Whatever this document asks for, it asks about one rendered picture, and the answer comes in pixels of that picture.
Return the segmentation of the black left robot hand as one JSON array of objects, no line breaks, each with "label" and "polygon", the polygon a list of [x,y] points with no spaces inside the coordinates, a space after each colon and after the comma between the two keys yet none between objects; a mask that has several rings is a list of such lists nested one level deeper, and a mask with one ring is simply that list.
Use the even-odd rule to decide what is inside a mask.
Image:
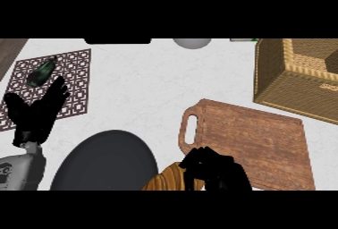
[{"label": "black left robot hand", "polygon": [[53,129],[56,115],[69,97],[65,79],[58,76],[44,96],[31,105],[16,93],[5,94],[7,117],[16,125],[13,146],[21,148],[27,142],[43,144]]}]

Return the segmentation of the black appliance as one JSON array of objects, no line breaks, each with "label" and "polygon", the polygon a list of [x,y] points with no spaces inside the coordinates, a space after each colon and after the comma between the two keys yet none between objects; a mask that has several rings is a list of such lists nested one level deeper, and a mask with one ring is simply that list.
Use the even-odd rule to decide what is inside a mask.
[{"label": "black appliance", "polygon": [[111,45],[111,44],[151,44],[152,39],[151,38],[84,38],[84,41],[90,45]]}]

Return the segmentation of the brown patterned placemat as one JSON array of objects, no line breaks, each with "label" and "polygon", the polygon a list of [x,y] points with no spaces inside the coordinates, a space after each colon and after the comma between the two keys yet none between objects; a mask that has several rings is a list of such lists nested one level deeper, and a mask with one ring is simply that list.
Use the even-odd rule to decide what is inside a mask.
[{"label": "brown patterned placemat", "polygon": [[[49,59],[56,57],[56,69],[50,79],[38,88],[27,84],[28,74]],[[27,104],[31,104],[44,95],[44,92],[58,76],[65,79],[69,97],[56,115],[58,119],[83,115],[87,113],[89,105],[89,85],[90,85],[90,65],[92,50],[83,49],[67,53],[46,55],[30,59],[18,60],[6,85],[6,90],[0,93],[0,99],[7,92],[16,93]]]}]

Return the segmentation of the tan wicker basket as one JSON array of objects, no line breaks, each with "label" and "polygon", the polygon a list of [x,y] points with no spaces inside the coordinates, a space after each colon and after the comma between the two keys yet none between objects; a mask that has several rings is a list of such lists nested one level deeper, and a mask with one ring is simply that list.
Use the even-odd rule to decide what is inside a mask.
[{"label": "tan wicker basket", "polygon": [[338,38],[261,38],[254,101],[338,124]]}]

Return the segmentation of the brown wooden cutting board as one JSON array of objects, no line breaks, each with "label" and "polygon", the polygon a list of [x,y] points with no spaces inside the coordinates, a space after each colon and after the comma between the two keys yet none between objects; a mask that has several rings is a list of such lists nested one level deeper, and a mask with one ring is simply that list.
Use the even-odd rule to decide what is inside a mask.
[{"label": "brown wooden cutting board", "polygon": [[251,185],[266,191],[316,189],[303,121],[255,109],[202,99],[185,110],[196,117],[193,143],[179,146],[188,153],[210,147],[242,165]]}]

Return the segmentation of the dark green vegetable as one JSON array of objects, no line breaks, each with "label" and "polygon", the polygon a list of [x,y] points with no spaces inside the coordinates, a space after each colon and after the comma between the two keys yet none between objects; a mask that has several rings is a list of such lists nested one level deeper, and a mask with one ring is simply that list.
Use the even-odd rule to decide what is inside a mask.
[{"label": "dark green vegetable", "polygon": [[27,78],[27,85],[34,88],[41,87],[50,78],[55,69],[56,57],[43,62],[37,69],[30,73]]}]

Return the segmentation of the brown wooden panel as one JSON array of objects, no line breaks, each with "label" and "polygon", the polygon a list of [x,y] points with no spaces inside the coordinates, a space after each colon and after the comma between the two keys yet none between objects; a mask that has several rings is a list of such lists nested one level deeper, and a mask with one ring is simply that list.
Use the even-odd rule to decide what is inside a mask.
[{"label": "brown wooden panel", "polygon": [[0,38],[0,80],[28,42],[25,38]]}]

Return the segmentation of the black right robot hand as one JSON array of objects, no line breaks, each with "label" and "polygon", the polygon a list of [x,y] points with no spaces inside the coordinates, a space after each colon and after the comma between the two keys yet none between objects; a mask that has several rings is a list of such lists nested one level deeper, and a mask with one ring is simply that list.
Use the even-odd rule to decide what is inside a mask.
[{"label": "black right robot hand", "polygon": [[223,156],[210,147],[193,148],[179,167],[185,170],[185,189],[195,188],[193,180],[205,182],[207,191],[251,191],[244,167],[232,156]]}]

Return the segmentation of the dark grey round plate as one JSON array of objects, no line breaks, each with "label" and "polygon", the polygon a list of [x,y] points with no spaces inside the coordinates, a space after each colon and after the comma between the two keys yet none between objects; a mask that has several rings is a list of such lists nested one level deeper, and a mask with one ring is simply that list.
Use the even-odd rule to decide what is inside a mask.
[{"label": "dark grey round plate", "polygon": [[52,191],[139,191],[158,174],[143,140],[128,131],[102,131],[69,152]]}]

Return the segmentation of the grey round bowl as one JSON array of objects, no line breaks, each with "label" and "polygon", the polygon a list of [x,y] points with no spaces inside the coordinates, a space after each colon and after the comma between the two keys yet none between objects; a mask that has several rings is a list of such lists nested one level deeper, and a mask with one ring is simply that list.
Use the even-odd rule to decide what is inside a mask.
[{"label": "grey round bowl", "polygon": [[176,38],[176,44],[186,49],[199,49],[211,42],[210,38]]}]

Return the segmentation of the golden brown croissant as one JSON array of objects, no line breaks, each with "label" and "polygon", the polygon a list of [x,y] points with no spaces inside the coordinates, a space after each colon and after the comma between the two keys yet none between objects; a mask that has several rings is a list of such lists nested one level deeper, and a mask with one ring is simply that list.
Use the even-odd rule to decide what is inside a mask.
[{"label": "golden brown croissant", "polygon": [[192,172],[180,168],[180,162],[174,162],[158,174],[145,187],[143,191],[186,191],[188,186],[195,191],[201,191],[205,187],[205,181],[193,177]]}]

